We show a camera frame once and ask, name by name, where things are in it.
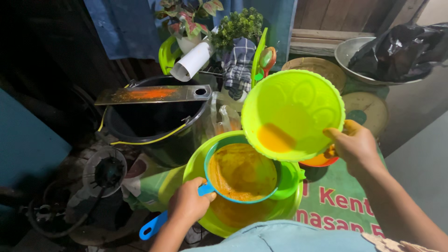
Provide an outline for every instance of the black plastic bag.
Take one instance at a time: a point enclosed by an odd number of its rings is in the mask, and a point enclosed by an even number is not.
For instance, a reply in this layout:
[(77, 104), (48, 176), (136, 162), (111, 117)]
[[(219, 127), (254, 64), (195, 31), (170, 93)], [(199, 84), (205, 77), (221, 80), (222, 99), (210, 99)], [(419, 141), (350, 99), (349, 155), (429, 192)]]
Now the black plastic bag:
[(348, 68), (363, 76), (403, 83), (428, 76), (448, 59), (448, 23), (397, 25), (365, 44)]

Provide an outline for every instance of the black bucket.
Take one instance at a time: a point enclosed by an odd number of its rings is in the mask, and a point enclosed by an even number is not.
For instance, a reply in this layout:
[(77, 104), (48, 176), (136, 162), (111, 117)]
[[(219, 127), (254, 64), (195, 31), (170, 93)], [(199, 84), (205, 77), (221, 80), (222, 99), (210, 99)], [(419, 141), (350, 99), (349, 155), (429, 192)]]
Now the black bucket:
[[(158, 76), (144, 79), (133, 87), (170, 85), (199, 83), (194, 80), (181, 82), (173, 76)], [(209, 102), (210, 100), (114, 105), (106, 110), (104, 123), (109, 132), (121, 142), (139, 144), (156, 163), (175, 168), (185, 165), (201, 145), (204, 130), (199, 118), (206, 116), (203, 114), (209, 111)]]

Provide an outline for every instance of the round lid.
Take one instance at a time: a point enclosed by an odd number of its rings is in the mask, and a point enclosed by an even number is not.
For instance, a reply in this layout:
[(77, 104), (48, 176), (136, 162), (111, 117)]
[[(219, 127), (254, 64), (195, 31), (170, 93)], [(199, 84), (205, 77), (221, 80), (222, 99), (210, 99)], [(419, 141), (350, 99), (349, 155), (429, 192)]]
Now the round lid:
[(389, 110), (381, 98), (366, 92), (342, 96), (345, 103), (345, 119), (354, 120), (369, 129), (377, 137), (386, 127)]

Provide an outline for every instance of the checkered cloth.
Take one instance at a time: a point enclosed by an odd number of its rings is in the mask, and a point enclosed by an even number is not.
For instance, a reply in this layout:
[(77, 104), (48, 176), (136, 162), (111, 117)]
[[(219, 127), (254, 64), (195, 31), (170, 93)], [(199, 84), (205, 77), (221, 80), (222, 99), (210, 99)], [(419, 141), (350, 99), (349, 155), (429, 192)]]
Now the checkered cloth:
[(246, 39), (233, 39), (233, 49), (224, 54), (224, 88), (234, 100), (239, 100), (243, 90), (250, 91), (252, 69), (252, 57), (254, 57), (256, 46)]

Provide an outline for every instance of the dish rack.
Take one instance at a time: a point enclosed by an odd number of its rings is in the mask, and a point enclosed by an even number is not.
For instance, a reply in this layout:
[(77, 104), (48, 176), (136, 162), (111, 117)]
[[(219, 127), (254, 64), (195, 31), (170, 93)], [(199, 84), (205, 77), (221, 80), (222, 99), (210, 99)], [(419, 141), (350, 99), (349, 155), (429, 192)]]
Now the dish rack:
[[(255, 51), (254, 60), (252, 63), (252, 70), (250, 73), (250, 78), (252, 79), (251, 85), (254, 87), (258, 81), (255, 80), (255, 75), (258, 73), (263, 73), (263, 70), (260, 69), (260, 65), (258, 61), (260, 59), (260, 54), (264, 50), (266, 45), (266, 35), (267, 28), (264, 28), (263, 34), (261, 35), (260, 42), (258, 43), (257, 50)], [(162, 68), (162, 72), (165, 75), (168, 75), (170, 70), (173, 68), (174, 63), (176, 63), (177, 59), (182, 55), (181, 49), (177, 46), (176, 37), (171, 36), (167, 40), (165, 40), (159, 49), (159, 63)], [(202, 74), (212, 74), (216, 76), (217, 79), (222, 82), (223, 79), (223, 69), (220, 65), (220, 62), (210, 60), (210, 64), (204, 68), (203, 70), (198, 71)]]

